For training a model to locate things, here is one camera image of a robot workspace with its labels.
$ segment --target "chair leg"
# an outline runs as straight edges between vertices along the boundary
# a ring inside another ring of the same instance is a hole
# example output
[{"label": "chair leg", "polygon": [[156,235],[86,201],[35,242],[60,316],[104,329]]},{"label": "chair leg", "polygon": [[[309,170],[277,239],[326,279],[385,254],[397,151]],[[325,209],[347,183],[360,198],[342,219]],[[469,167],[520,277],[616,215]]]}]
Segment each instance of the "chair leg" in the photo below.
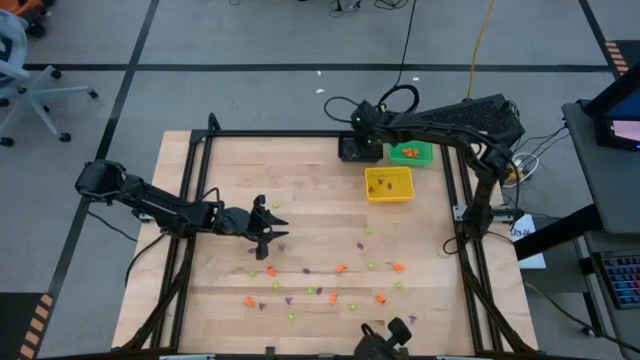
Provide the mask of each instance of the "chair leg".
[{"label": "chair leg", "polygon": [[44,111],[43,106],[36,101],[36,99],[34,99],[33,97],[29,96],[29,105],[31,105],[31,107],[33,108],[33,110],[36,112],[36,114],[38,114],[38,116],[40,117],[40,120],[42,120],[42,122],[47,125],[47,127],[49,128],[49,130],[51,130],[51,132],[54,135],[60,135],[60,133],[58,132],[58,129],[56,129],[56,126],[53,125],[53,121],[51,121],[51,118],[49,117],[49,114],[47,114],[46,111]]},{"label": "chair leg", "polygon": [[7,117],[4,119],[2,124],[0,124],[0,134],[4,129],[6,129],[9,126],[9,123],[11,123],[15,118],[22,115],[23,110],[24,110],[24,107],[18,106],[13,110],[11,110],[11,112],[9,112],[9,115],[7,115]]},{"label": "chair leg", "polygon": [[93,91],[88,86],[75,86],[69,88],[57,88],[57,89],[43,89],[43,90],[35,90],[31,93],[31,96],[41,98],[45,96],[56,96],[56,95],[66,95],[66,94],[74,94],[74,93],[89,93]]},{"label": "chair leg", "polygon": [[28,83],[25,87],[30,91],[35,91],[36,89],[38,89],[38,85],[44,85],[45,80],[49,79],[49,76],[51,76],[53,70],[55,70],[53,66],[47,66],[40,74],[38,74],[38,76],[36,76],[35,79],[33,79],[33,81]]}]

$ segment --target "small colored piece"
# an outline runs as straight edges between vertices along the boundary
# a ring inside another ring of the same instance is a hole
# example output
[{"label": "small colored piece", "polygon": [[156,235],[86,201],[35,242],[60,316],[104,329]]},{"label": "small colored piece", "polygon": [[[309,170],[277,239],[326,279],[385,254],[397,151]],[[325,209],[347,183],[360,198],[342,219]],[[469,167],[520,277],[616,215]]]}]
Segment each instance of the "small colored piece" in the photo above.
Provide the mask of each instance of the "small colored piece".
[{"label": "small colored piece", "polygon": [[376,295],[376,301],[379,302],[382,305],[387,303],[387,299],[385,299],[384,296],[382,296],[380,294]]}]

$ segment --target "computer screen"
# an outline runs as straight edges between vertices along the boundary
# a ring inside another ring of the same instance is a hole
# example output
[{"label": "computer screen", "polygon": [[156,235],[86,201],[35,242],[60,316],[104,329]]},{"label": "computer screen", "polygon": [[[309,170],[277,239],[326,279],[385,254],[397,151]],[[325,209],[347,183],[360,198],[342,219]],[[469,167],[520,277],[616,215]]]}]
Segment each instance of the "computer screen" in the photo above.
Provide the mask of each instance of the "computer screen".
[{"label": "computer screen", "polygon": [[613,121],[616,136],[640,141],[640,89],[609,110],[606,117]]}]

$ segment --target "office chair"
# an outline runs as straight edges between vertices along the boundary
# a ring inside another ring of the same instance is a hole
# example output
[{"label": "office chair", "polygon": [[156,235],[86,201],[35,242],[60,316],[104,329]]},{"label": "office chair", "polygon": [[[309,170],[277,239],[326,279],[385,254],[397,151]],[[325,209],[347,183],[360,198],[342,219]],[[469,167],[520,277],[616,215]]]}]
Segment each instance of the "office chair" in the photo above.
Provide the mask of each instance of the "office chair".
[{"label": "office chair", "polygon": [[[68,142],[71,135],[66,132],[59,132],[53,125],[51,118],[47,114],[49,108],[43,105],[42,101],[58,95],[66,95],[84,92],[92,99],[98,97],[93,89],[88,86],[76,86],[68,88],[46,88],[47,82],[62,77],[59,70],[52,66],[47,68],[37,76],[32,76],[30,72],[24,70],[25,58],[27,57],[27,36],[25,29],[27,22],[5,10],[0,10],[0,107],[11,106],[11,111],[0,124],[0,133],[25,109],[35,111],[40,120],[57,135],[60,141]],[[8,137],[0,138],[1,146],[12,146],[13,139]]]}]

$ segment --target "keyboard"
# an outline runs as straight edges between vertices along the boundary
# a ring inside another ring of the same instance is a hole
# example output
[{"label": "keyboard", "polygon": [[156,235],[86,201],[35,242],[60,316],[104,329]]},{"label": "keyboard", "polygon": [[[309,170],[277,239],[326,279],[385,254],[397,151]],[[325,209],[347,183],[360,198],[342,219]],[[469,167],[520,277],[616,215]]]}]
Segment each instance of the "keyboard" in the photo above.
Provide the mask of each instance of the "keyboard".
[{"label": "keyboard", "polygon": [[606,252],[595,257],[618,309],[640,307],[640,252]]},{"label": "keyboard", "polygon": [[417,115],[423,121],[471,126],[512,145],[524,134],[524,129],[508,105],[502,95],[493,95],[421,112]]}]

